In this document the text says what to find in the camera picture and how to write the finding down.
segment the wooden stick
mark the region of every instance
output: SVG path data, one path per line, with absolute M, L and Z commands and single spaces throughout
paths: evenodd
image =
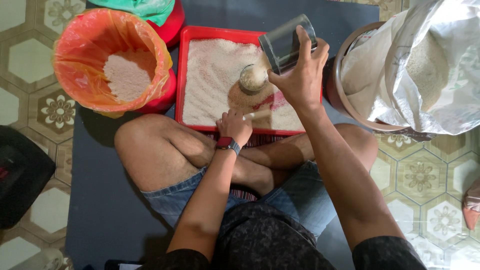
M 245 114 L 245 115 L 243 116 L 243 120 L 247 120 L 247 119 L 255 120 L 255 119 L 267 117 L 267 116 L 270 116 L 270 115 L 272 115 L 272 111 L 271 111 L 271 110 L 255 111 L 255 112 L 251 112 L 251 113 Z

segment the smartwatch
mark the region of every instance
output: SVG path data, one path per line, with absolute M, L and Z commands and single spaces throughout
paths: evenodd
M 217 149 L 233 149 L 237 156 L 240 153 L 240 146 L 232 137 L 220 137 L 215 147 Z

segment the brown container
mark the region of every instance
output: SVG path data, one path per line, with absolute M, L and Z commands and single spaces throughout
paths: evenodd
M 396 131 L 396 130 L 404 129 L 405 127 L 390 125 L 380 121 L 372 122 L 372 121 L 368 121 L 363 116 L 361 116 L 348 101 L 348 98 L 345 95 L 345 92 L 343 91 L 342 81 L 340 78 L 340 69 L 342 65 L 342 60 L 345 57 L 347 50 L 352 44 L 352 42 L 358 36 L 365 33 L 366 31 L 378 29 L 384 23 L 385 22 L 371 23 L 369 25 L 360 27 L 359 29 L 355 30 L 355 32 L 353 32 L 350 36 L 348 36 L 348 38 L 345 40 L 345 42 L 340 47 L 340 50 L 338 50 L 338 53 L 336 54 L 332 73 L 330 74 L 330 77 L 328 78 L 328 81 L 327 81 L 326 91 L 327 91 L 328 99 L 332 104 L 332 107 L 334 107 L 341 114 L 347 117 L 353 118 L 359 123 L 361 123 L 362 125 L 369 127 L 373 130 Z

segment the green plastic bag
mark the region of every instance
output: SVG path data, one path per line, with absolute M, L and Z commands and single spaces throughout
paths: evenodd
M 158 26 L 172 13 L 175 0 L 90 0 L 95 5 L 133 13 Z

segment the red plastic bag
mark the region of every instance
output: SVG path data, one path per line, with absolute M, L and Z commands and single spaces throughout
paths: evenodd
M 111 93 L 103 67 L 108 56 L 128 49 L 149 50 L 157 64 L 152 83 L 133 101 Z M 68 95 L 82 106 L 118 118 L 141 108 L 167 91 L 172 60 L 164 41 L 139 17 L 110 9 L 92 9 L 77 15 L 55 42 L 53 69 Z

